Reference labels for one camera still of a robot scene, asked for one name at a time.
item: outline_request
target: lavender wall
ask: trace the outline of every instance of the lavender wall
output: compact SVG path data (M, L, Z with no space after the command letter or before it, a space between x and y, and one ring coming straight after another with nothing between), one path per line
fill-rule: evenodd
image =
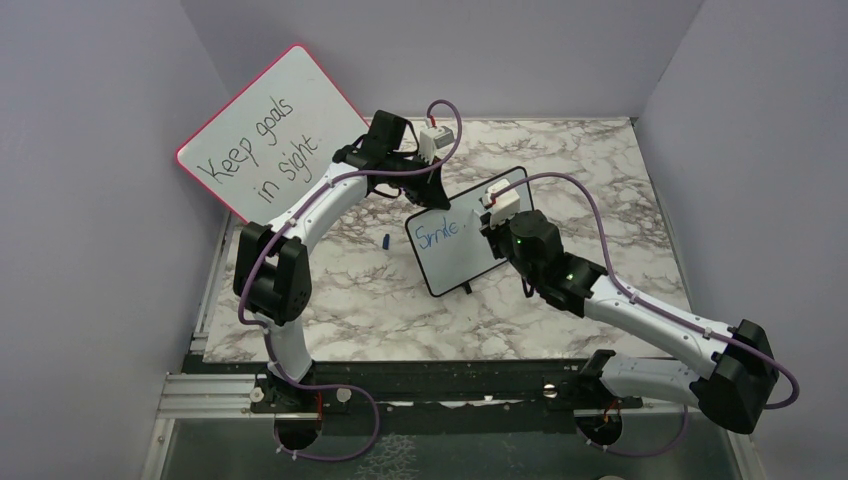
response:
M173 152L226 100L171 0L0 4L0 477L137 478L222 212Z
M762 324L801 381L756 432L770 478L848 470L846 124L842 0L706 0L637 124L694 309Z
M365 115L636 116L701 0L181 0L237 92L294 42Z

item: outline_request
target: marble surface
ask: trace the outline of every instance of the marble surface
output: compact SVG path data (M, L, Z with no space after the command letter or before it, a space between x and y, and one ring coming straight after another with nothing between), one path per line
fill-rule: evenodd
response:
M511 167L558 171L584 182L603 215L613 265L640 290L688 309L683 285L636 138L627 119L466 121L445 166L448 195ZM581 193L564 181L531 184L536 208L560 228L566 250L603 263L595 222ZM370 196L348 211L310 258L312 301L306 342L317 360L479 360L587 357L611 348L663 355L606 324L524 298L520 277L501 266L433 298L404 231L419 208ZM389 250L381 248L391 235ZM230 237L204 360L265 361L261 332L240 325L232 275L238 226Z

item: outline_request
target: metal frame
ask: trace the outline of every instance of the metal frame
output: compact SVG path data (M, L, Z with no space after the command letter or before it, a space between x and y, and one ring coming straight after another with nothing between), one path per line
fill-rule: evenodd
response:
M316 413L253 413L250 391L262 375L183 375L165 378L165 387L157 410L147 459L141 478L161 478L171 445L174 426L179 419L278 419L317 420ZM680 406L663 401L646 400L643 408L623 410L622 415L657 415L680 412ZM575 410L575 417L596 415L600 410ZM756 446L747 435L726 433L742 478L765 480L766 474Z
M195 347L194 340L199 338L205 340L208 336L209 329L212 327L209 314L215 310L218 291L221 289L221 281L224 277L224 268L227 265L227 253L230 249L230 239L232 238L235 222L236 217L232 212L229 210L224 212L223 222L217 236L218 251L212 259L212 265L209 266L209 275L206 277L206 288L203 290L203 296L200 299L200 308L197 309L194 336L192 338L192 351L194 351Z
M206 341L209 339L209 332L195 332L191 337L191 345L188 347L189 353L203 355L206 351Z

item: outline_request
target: whiteboard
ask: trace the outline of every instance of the whiteboard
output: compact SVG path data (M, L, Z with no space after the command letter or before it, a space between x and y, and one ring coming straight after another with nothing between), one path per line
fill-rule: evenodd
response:
M245 221L266 224L324 175L368 125L293 45L177 150L188 173Z
M480 198L487 187L502 178L514 182L526 176L523 167L515 167L451 197L450 210L424 210L406 220L406 234L430 295L442 296L506 261L495 260L475 210L483 213ZM520 210L533 210L528 184L515 191Z

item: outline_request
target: glass surface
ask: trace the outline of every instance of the glass surface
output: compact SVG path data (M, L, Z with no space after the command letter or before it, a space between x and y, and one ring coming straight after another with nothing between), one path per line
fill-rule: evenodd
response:
M629 414L616 447L649 450L665 445L679 414ZM742 478L727 433L692 415L686 439L654 458L604 454L577 435L503 433L383 435L366 455L341 463L292 461L276 454L270 420L179 420L164 479L580 479L616 475L638 479ZM344 454L365 437L321 437L310 452Z

